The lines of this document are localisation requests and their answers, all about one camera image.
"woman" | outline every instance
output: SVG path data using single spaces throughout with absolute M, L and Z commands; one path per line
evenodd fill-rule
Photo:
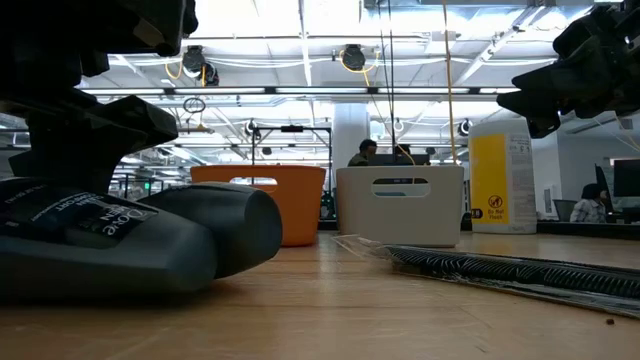
M 571 222 L 597 223 L 606 222 L 606 210 L 603 201 L 607 200 L 607 192 L 598 184 L 589 184 L 582 189 L 582 200 L 573 207 Z

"bottle label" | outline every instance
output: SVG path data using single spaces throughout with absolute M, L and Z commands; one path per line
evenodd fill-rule
M 34 179 L 3 182 L 0 234 L 91 248 L 117 245 L 156 216 L 144 205 Z
M 505 135 L 474 137 L 469 145 L 473 223 L 509 224 Z

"table surface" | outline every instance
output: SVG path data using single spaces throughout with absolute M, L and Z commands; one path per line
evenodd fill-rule
M 640 242 L 463 234 L 460 251 L 640 268 Z M 606 320 L 615 319 L 615 325 Z M 0 359 L 638 359 L 640 321 L 388 273 L 321 234 L 187 302 L 1 305 Z

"black cable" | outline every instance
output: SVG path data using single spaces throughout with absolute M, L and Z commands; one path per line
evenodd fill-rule
M 394 162 L 396 160 L 396 131 L 394 126 L 395 121 L 395 94 L 394 94 L 394 72 L 393 72 L 393 31 L 391 30 L 391 3 L 389 3 L 389 40 L 391 42 L 391 86 L 389 86 L 389 75 L 387 73 L 387 58 L 385 55 L 385 46 L 384 46 L 384 33 L 382 31 L 382 11 L 380 10 L 380 2 L 382 0 L 378 0 L 378 18 L 380 19 L 380 42 L 382 43 L 382 62 L 384 64 L 384 79 L 387 88 L 387 99 L 389 101 L 389 115 L 391 117 L 391 151 L 393 153 Z
M 395 85 L 396 82 L 394 80 L 394 70 L 393 70 L 393 25 L 391 24 L 391 1 L 389 1 L 389 6 L 387 7 L 389 13 L 389 42 L 391 43 L 391 123 L 395 121 L 394 113 L 396 108 L 396 94 L 395 94 Z
M 384 123 L 384 118 L 382 117 L 382 113 L 380 112 L 380 108 L 378 107 L 378 103 L 376 102 L 376 98 L 373 96 L 373 94 L 369 94 L 371 95 L 371 100 L 373 101 L 373 106 L 375 106 L 376 111 L 378 112 L 378 116 L 380 117 L 380 120 L 382 121 L 382 126 L 384 126 L 384 130 L 387 131 L 388 133 L 393 135 L 394 130 L 392 129 L 391 131 L 389 131 L 389 129 L 387 128 L 387 125 Z

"yellow sign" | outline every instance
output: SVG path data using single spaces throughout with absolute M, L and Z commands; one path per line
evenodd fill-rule
M 471 211 L 475 224 L 508 224 L 505 135 L 470 139 Z

